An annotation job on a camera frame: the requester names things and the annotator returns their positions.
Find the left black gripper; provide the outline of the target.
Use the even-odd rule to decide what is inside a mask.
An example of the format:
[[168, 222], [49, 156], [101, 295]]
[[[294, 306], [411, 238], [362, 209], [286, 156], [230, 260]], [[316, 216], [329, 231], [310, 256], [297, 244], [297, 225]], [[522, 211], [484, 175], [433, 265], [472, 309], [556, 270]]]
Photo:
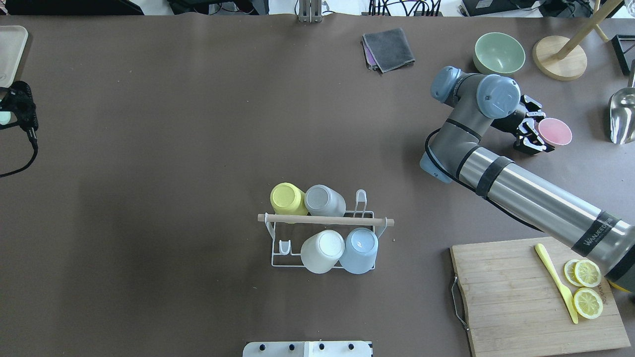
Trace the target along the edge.
[[39, 128], [36, 115], [36, 104], [31, 88], [24, 81], [15, 81], [10, 87], [2, 87], [1, 105], [2, 113], [12, 113], [16, 117], [16, 122], [1, 124], [2, 130], [19, 126], [29, 138], [29, 141], [36, 143], [38, 138], [36, 131]]

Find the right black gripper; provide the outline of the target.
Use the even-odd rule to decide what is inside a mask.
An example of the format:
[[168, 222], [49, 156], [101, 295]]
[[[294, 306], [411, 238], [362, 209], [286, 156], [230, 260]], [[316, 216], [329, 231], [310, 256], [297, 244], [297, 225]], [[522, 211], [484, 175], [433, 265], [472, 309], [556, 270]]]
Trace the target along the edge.
[[492, 127], [515, 136], [514, 149], [528, 155], [540, 152], [552, 152], [555, 147], [549, 144], [538, 132], [537, 123], [546, 119], [542, 104], [523, 94], [515, 111], [505, 118], [495, 119]]

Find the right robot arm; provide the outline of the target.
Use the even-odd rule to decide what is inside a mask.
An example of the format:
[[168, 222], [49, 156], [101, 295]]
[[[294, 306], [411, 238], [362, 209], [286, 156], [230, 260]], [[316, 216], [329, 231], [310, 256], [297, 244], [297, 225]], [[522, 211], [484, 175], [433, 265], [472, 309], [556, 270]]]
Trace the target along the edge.
[[633, 225], [479, 144], [494, 120], [507, 119], [519, 107], [514, 79], [446, 66], [433, 80], [431, 95], [453, 111], [427, 138], [420, 160], [424, 171], [501, 206], [595, 262], [610, 282], [634, 291]]

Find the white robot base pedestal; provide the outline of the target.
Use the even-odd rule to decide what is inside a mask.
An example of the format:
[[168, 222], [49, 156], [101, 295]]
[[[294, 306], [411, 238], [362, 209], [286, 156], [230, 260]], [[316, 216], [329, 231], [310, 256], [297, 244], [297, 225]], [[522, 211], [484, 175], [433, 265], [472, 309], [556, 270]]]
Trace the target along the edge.
[[243, 357], [372, 357], [374, 348], [367, 341], [275, 341], [251, 342]]

